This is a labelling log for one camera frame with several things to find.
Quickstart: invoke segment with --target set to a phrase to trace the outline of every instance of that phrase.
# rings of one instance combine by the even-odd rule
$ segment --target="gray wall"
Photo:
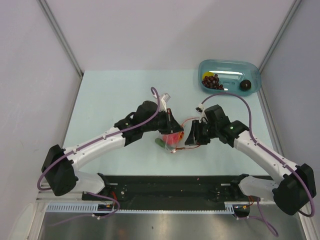
[[[320,1],[304,0],[262,72],[285,156],[314,169],[320,194]],[[320,197],[315,197],[320,211]]]
[[[36,0],[0,7],[0,239],[37,196],[48,148],[63,140],[80,79]]]

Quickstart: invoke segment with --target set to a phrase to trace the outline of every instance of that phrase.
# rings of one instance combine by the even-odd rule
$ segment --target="metal frame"
[[[71,61],[75,71],[77,72],[80,79],[82,80],[84,73],[81,70],[80,65],[79,65],[72,49],[70,48],[70,45],[68,44],[61,28],[59,27],[59,24],[58,24],[57,20],[55,19],[53,12],[50,9],[47,1],[46,0],[37,0],[37,2],[39,3],[40,8],[43,10],[44,15],[46,16],[50,26],[52,27],[52,30],[55,33],[57,39],[61,43],[63,50],[65,51],[66,55],[68,56],[69,60]],[[285,30],[287,29],[288,25],[290,24],[290,22],[292,21],[294,15],[296,14],[301,3],[302,3],[302,0],[295,0],[292,3],[291,8],[288,11],[288,14],[286,15],[284,21],[282,22],[281,27],[279,28],[279,31],[277,32],[269,50],[267,51],[266,55],[263,58],[261,65],[259,66],[260,73],[263,72],[267,62],[269,61],[270,57],[272,56],[272,53],[275,51],[281,37],[283,36],[283,34],[284,34]],[[262,107],[264,118],[266,120],[268,131],[270,133],[273,148],[279,154],[284,155],[263,87],[258,92],[258,98],[259,98],[260,105]],[[54,200],[56,200],[56,198],[54,196],[52,196],[52,199],[49,201],[51,202]],[[59,201],[66,202],[67,199],[59,198]],[[41,230],[42,221],[43,221],[44,215],[45,215],[45,209],[48,205],[48,203],[46,203],[46,202],[48,202],[48,199],[37,201],[38,207],[37,207],[37,210],[36,210],[36,213],[34,216],[33,224],[32,224],[29,236],[28,236],[28,240],[37,240],[38,239],[38,236],[39,236],[40,230]],[[308,212],[308,207],[305,206],[302,210],[305,212]],[[320,235],[317,232],[317,226],[315,225],[314,221],[310,218],[302,216],[301,214],[300,214],[300,220],[301,220],[306,238],[308,240],[319,239]]]

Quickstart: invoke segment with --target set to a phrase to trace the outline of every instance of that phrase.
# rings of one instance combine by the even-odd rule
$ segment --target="tabletop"
[[[71,147],[94,138],[114,126],[146,100],[155,101],[150,91],[168,93],[167,107],[182,123],[199,117],[195,110],[209,94],[198,82],[197,69],[181,70],[119,70],[86,71],[76,99],[64,147]],[[267,124],[256,93],[244,98],[252,111],[254,134],[266,145],[272,146]],[[219,104],[231,122],[249,124],[244,103],[232,96],[215,96],[204,105]],[[184,128],[184,139],[191,122]],[[174,154],[155,143],[158,132],[147,132],[142,139],[120,149],[110,151],[85,165],[81,171],[105,175],[267,175],[252,159],[235,148],[213,139],[210,144]]]

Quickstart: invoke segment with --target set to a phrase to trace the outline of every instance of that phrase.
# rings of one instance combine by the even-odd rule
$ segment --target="bunch of grapes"
[[[209,89],[224,90],[224,86],[219,84],[218,74],[215,74],[214,76],[205,76],[202,80],[202,84]]]

